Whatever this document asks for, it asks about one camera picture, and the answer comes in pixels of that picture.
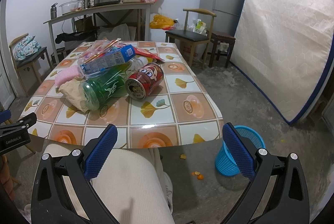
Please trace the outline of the wooden chair with clothes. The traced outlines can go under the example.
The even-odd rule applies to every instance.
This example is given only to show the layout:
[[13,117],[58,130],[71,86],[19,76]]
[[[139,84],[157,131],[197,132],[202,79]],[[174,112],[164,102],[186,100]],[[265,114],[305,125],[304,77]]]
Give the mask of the wooden chair with clothes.
[[41,84],[42,83],[41,75],[38,73],[38,70],[36,68],[36,62],[39,59],[43,59],[43,60],[47,59],[50,70],[54,69],[54,67],[53,67],[52,62],[50,60],[50,56],[48,54],[47,47],[41,47],[38,50],[38,52],[28,56],[26,59],[24,59],[22,61],[16,61],[14,59],[13,49],[14,49],[15,45],[21,39],[23,39],[26,36],[29,36],[29,33],[25,33],[25,34],[15,38],[15,39],[13,39],[11,41],[11,43],[9,44],[9,50],[10,50],[10,54],[11,54],[11,58],[12,58],[12,61],[13,61],[13,66],[14,66],[15,72],[16,72],[18,78],[19,78],[19,83],[20,83],[25,95],[28,96],[28,91],[27,91],[26,85],[24,84],[24,82],[23,82],[23,80],[20,76],[19,70],[25,70],[25,69],[28,69],[28,68],[32,69],[37,81],[39,82],[39,84]]

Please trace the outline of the white blue-edged mattress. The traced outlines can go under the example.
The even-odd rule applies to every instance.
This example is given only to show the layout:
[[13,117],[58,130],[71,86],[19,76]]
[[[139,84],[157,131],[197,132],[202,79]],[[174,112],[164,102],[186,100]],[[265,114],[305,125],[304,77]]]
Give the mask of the white blue-edged mattress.
[[333,0],[245,0],[233,64],[283,120],[308,115],[333,70]]

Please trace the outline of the green plastic drink bottle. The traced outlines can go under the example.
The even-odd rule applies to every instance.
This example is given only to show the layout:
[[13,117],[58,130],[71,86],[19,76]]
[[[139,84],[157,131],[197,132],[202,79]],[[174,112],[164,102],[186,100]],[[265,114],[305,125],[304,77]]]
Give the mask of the green plastic drink bottle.
[[88,78],[79,85],[85,105],[89,110],[97,110],[125,85],[131,62],[111,67],[100,75]]

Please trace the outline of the steel kettle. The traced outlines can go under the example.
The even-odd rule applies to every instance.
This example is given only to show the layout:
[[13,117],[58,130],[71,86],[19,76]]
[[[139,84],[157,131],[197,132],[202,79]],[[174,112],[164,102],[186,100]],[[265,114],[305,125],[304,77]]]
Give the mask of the steel kettle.
[[82,9],[89,9],[91,7],[91,0],[82,0]]

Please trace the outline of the yellow plastic bag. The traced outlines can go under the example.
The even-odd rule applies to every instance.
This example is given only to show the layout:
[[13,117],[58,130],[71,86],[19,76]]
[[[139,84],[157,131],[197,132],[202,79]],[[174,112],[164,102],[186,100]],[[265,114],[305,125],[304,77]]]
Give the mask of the yellow plastic bag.
[[175,21],[172,18],[161,14],[156,14],[153,17],[153,21],[150,22],[149,27],[151,29],[171,30],[174,28],[174,25]]

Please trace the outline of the clear glass bowl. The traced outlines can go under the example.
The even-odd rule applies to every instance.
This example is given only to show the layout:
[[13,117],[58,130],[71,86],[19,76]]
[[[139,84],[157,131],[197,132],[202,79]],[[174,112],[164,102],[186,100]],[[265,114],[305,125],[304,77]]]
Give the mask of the clear glass bowl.
[[81,5],[82,5],[82,2],[80,0],[77,0],[77,1],[63,3],[59,7],[60,7],[62,15],[65,15],[68,13],[79,11],[81,9]]

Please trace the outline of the steel water bottle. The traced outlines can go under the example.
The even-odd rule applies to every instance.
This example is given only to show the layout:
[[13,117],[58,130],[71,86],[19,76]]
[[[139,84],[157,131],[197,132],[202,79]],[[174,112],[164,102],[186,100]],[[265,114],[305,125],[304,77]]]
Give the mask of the steel water bottle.
[[57,17],[57,3],[54,3],[50,8],[50,19],[55,19]]

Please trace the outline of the floral folded clothes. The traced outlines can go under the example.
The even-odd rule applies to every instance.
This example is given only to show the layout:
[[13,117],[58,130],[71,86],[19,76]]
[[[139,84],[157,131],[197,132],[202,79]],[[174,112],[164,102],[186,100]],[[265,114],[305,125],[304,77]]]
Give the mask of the floral folded clothes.
[[26,36],[15,45],[13,55],[16,61],[22,61],[28,56],[38,52],[41,45],[34,38],[35,36]]

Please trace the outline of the grey side table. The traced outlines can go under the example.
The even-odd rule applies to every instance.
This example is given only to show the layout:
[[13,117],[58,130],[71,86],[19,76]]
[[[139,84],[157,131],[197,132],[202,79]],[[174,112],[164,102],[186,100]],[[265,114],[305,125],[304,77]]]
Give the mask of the grey side table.
[[[141,11],[145,11],[145,19],[144,19],[144,41],[150,41],[151,40],[151,32],[150,32],[150,18],[151,18],[151,6],[153,3],[144,3],[144,2],[129,2],[129,3],[119,3],[119,4],[113,4],[113,5],[105,5],[105,6],[97,6],[92,7],[89,9],[82,9],[79,11],[73,11],[70,13],[66,13],[62,16],[59,16],[57,18],[48,20],[44,22],[44,24],[48,25],[49,28],[49,36],[51,41],[52,50],[54,52],[56,65],[59,64],[58,54],[56,50],[56,42],[54,38],[54,32],[53,32],[53,25],[59,22],[64,22],[68,19],[75,19],[76,17],[85,16],[85,15],[93,15],[93,23],[96,25],[96,16],[98,16],[105,24],[107,24],[109,27],[115,27],[122,23],[123,20],[127,18],[128,15],[130,15],[134,10],[138,11],[139,17],[137,20],[137,26],[140,27],[141,24]],[[122,11],[126,10],[127,12],[123,17],[119,19],[119,21],[116,24],[112,24],[107,18],[105,18],[102,13],[104,12],[114,12],[114,11]]]

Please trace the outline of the orange peel on floor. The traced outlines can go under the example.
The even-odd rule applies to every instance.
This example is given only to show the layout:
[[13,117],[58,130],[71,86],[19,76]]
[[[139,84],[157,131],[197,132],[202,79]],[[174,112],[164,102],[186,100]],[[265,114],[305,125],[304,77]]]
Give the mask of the orange peel on floor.
[[203,180],[204,179],[204,175],[199,171],[194,171],[191,174],[192,174],[192,176],[196,176],[196,178],[198,180]]

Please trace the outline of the red snack bag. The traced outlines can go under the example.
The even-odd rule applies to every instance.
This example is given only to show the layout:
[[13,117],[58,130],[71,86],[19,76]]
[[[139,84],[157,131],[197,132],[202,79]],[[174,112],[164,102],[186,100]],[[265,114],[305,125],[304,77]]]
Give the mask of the red snack bag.
[[145,57],[148,62],[164,62],[157,54],[151,53],[145,49],[134,47],[134,51],[137,57]]

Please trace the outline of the clear white-cap bottle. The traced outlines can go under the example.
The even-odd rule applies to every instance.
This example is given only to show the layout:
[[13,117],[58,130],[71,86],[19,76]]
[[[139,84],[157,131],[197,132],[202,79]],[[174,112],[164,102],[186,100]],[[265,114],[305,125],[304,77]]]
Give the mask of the clear white-cap bottle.
[[135,72],[137,70],[140,70],[142,67],[144,67],[148,63],[148,60],[146,57],[139,56],[139,57],[134,57],[130,60],[130,67],[128,70],[130,72]]

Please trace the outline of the white shoe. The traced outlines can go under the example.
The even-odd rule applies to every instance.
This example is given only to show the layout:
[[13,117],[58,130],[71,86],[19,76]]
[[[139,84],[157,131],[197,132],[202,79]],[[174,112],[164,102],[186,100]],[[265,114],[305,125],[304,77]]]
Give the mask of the white shoe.
[[168,207],[170,209],[170,213],[173,213],[173,184],[170,176],[166,172],[164,172],[165,179],[165,188],[166,188],[166,200],[168,203]]

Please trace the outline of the blue mesh trash bin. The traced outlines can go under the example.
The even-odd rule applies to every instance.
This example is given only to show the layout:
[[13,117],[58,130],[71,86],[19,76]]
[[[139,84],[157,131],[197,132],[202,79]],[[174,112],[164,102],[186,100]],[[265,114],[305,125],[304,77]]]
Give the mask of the blue mesh trash bin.
[[[242,125],[234,126],[234,128],[242,137],[250,139],[256,148],[266,148],[261,135],[252,128]],[[240,173],[240,170],[237,167],[237,164],[225,141],[223,141],[223,145],[215,159],[215,168],[221,175],[227,177],[235,176]]]

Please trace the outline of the blue toothpaste box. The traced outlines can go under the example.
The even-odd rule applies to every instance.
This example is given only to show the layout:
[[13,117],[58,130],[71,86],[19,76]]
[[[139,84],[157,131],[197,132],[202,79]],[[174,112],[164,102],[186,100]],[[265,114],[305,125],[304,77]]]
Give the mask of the blue toothpaste box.
[[101,72],[113,66],[122,65],[134,58],[135,49],[132,45],[113,48],[111,51],[103,53],[101,56],[89,62],[78,62],[84,75],[91,75]]

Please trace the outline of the pink sponge cloth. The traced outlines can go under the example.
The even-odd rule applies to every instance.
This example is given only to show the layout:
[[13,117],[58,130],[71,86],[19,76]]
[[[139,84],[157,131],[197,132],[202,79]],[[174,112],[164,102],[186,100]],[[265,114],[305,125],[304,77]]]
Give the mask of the pink sponge cloth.
[[66,82],[74,78],[82,78],[82,77],[83,74],[78,65],[70,66],[69,68],[62,70],[59,74],[57,74],[55,78],[55,85],[57,88],[59,88],[62,84],[65,84]]

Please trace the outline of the brown paper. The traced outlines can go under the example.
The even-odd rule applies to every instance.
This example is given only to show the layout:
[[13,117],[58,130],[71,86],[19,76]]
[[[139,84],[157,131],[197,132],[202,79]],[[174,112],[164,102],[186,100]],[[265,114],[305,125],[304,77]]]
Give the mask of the brown paper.
[[82,79],[74,78],[59,87],[59,91],[66,97],[71,105],[79,111],[86,113],[89,111],[86,98],[81,87]]

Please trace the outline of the clear candy plastic bag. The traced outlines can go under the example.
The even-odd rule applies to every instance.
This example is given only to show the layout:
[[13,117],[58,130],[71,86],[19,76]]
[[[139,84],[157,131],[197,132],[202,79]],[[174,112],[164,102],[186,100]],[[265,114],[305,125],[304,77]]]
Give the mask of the clear candy plastic bag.
[[93,44],[83,52],[78,58],[78,65],[91,62],[94,59],[104,56],[107,52],[115,51],[123,47],[121,38],[114,40],[96,40]]

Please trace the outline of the dark wooden stool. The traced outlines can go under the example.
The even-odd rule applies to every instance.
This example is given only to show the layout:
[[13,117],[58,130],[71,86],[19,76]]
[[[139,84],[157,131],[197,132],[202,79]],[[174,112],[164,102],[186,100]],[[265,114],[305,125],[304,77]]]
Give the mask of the dark wooden stool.
[[[211,52],[209,52],[210,59],[208,67],[211,68],[213,66],[214,60],[218,61],[221,56],[225,56],[226,62],[224,67],[227,68],[235,46],[235,38],[225,32],[213,31],[211,36],[211,43],[213,43],[213,46]],[[220,50],[221,44],[227,44],[226,51]]]

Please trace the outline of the wooden chair black seat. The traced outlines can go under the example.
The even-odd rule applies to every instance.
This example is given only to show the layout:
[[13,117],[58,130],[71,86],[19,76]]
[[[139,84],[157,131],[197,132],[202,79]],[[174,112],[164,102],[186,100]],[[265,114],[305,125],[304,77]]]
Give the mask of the wooden chair black seat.
[[[186,43],[190,45],[191,48],[190,48],[190,56],[189,56],[189,61],[188,61],[188,65],[190,67],[192,66],[192,61],[194,58],[195,47],[201,44],[205,44],[205,50],[203,53],[203,61],[201,64],[201,68],[204,68],[206,58],[207,58],[207,53],[208,53],[208,46],[209,46],[209,43],[211,42],[212,29],[213,29],[213,24],[214,24],[214,19],[216,17],[216,14],[206,9],[183,9],[183,11],[186,12],[185,24],[184,24],[183,30],[174,29],[174,30],[166,31],[165,39],[167,42],[169,42],[169,40],[172,39],[172,43],[174,43],[175,40],[179,40],[180,43]],[[189,12],[198,13],[202,15],[208,15],[211,17],[210,27],[209,27],[207,35],[201,35],[196,32],[188,31],[186,29],[187,23],[188,23]]]

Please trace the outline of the red cartoon drink can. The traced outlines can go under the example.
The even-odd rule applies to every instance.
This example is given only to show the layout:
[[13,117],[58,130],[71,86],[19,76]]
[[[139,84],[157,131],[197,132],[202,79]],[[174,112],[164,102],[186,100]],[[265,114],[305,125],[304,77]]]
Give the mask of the red cartoon drink can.
[[163,79],[162,68],[156,63],[148,63],[129,76],[125,87],[130,97],[141,101],[149,96]]

